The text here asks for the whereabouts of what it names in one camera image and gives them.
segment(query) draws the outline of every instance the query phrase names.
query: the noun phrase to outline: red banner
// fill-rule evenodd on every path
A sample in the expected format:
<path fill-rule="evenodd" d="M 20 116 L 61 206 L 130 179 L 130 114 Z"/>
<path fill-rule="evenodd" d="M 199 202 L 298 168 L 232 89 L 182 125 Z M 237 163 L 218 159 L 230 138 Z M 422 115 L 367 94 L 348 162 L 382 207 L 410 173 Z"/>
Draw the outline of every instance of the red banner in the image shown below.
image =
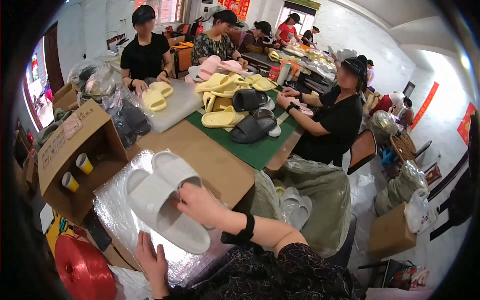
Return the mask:
<path fill-rule="evenodd" d="M 465 145 L 468 146 L 468 132 L 470 131 L 470 115 L 475 111 L 475 106 L 470 102 L 465 112 L 465 116 L 462 119 L 462 122 L 456 129 L 462 140 L 465 142 Z"/>
<path fill-rule="evenodd" d="M 425 101 L 423 102 L 421 108 L 419 109 L 419 111 L 417 112 L 415 117 L 413 118 L 413 124 L 410 125 L 410 130 L 413 130 L 415 128 L 415 126 L 417 125 L 417 123 L 420 121 L 421 117 L 423 117 L 423 114 L 425 113 L 428 106 L 432 102 L 433 96 L 435 96 L 435 93 L 437 92 L 438 86 L 439 86 L 439 84 L 437 82 L 433 82 L 432 89 L 428 93 L 428 96 L 425 99 Z"/>
<path fill-rule="evenodd" d="M 218 0 L 218 5 L 223 5 L 228 10 L 232 10 L 239 19 L 245 21 L 250 0 Z"/>

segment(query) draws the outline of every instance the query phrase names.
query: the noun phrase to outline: red twine spool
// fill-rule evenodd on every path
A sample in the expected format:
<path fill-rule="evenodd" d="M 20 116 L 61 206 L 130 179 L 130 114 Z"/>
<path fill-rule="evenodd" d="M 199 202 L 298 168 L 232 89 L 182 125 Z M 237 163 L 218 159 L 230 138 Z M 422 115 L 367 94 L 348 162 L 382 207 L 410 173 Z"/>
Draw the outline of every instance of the red twine spool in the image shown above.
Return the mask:
<path fill-rule="evenodd" d="M 55 244 L 55 264 L 65 288 L 75 300 L 114 300 L 115 280 L 93 245 L 69 235 Z"/>

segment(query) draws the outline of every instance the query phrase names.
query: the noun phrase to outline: red t-shirt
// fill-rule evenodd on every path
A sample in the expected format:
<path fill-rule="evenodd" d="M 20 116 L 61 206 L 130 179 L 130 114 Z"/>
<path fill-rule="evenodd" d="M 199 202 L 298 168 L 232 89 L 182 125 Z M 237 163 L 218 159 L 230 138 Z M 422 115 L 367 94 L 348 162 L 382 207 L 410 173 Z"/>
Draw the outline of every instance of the red t-shirt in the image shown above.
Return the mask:
<path fill-rule="evenodd" d="M 283 22 L 278 27 L 278 29 L 282 31 L 280 33 L 280 37 L 286 42 L 291 41 L 292 38 L 293 38 L 293 35 L 297 34 L 297 30 L 295 29 L 295 27 L 292 26 L 292 28 L 289 28 L 287 23 L 285 23 L 285 22 Z"/>

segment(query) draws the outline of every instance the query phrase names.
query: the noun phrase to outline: yellow slipper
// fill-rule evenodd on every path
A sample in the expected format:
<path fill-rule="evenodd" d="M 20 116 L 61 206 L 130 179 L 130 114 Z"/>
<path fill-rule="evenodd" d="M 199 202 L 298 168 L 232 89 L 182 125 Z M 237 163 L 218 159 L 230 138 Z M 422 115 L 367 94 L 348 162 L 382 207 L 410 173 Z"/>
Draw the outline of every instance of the yellow slipper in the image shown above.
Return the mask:
<path fill-rule="evenodd" d="M 262 77 L 261 79 L 257 80 L 254 84 L 252 84 L 252 87 L 256 90 L 259 91 L 270 91 L 276 89 L 278 85 L 276 82 L 271 81 L 268 78 Z"/>
<path fill-rule="evenodd" d="M 229 106 L 224 111 L 204 114 L 202 124 L 207 128 L 233 128 L 243 118 L 245 118 L 245 115 L 237 113 L 233 106 Z"/>
<path fill-rule="evenodd" d="M 224 88 L 211 91 L 211 93 L 218 97 L 233 98 L 233 95 L 235 95 L 238 90 L 240 90 L 240 87 L 235 82 L 232 82 Z"/>
<path fill-rule="evenodd" d="M 211 92 L 220 90 L 233 82 L 228 75 L 215 73 L 208 81 L 202 82 L 195 87 L 196 92 Z"/>
<path fill-rule="evenodd" d="M 172 86 L 163 81 L 153 82 L 148 87 L 154 91 L 160 91 L 162 93 L 163 98 L 167 98 L 173 93 Z"/>
<path fill-rule="evenodd" d="M 159 111 L 167 107 L 167 102 L 160 91 L 148 89 L 142 93 L 142 99 L 147 107 Z"/>
<path fill-rule="evenodd" d="M 216 96 L 210 92 L 204 93 L 204 105 L 205 105 L 206 112 L 212 112 L 213 105 L 215 103 L 215 98 Z"/>
<path fill-rule="evenodd" d="M 227 107 L 232 105 L 231 98 L 217 98 L 213 104 L 212 111 L 224 111 Z"/>
<path fill-rule="evenodd" d="M 255 74 L 255 75 L 252 75 L 252 76 L 249 76 L 249 77 L 245 78 L 245 80 L 249 84 L 254 84 L 257 80 L 260 80 L 261 78 L 263 78 L 263 77 L 260 74 Z"/>

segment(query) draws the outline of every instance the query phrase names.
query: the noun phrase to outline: patterned blouse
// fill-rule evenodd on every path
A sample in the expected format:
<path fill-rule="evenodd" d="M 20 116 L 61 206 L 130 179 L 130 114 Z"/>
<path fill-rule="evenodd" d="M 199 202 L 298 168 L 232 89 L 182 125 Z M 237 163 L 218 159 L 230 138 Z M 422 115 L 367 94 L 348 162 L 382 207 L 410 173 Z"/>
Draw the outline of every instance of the patterned blouse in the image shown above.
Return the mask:
<path fill-rule="evenodd" d="M 359 288 L 349 270 L 325 263 L 308 245 L 287 245 L 275 258 L 249 242 L 228 251 L 198 284 L 177 286 L 164 299 L 356 300 Z"/>
<path fill-rule="evenodd" d="M 227 56 L 232 56 L 236 50 L 228 36 L 222 36 L 221 40 L 214 41 L 207 34 L 201 33 L 197 35 L 193 43 L 192 66 L 200 65 L 198 62 L 200 58 L 207 58 L 212 55 L 219 56 L 222 61 L 227 60 Z"/>

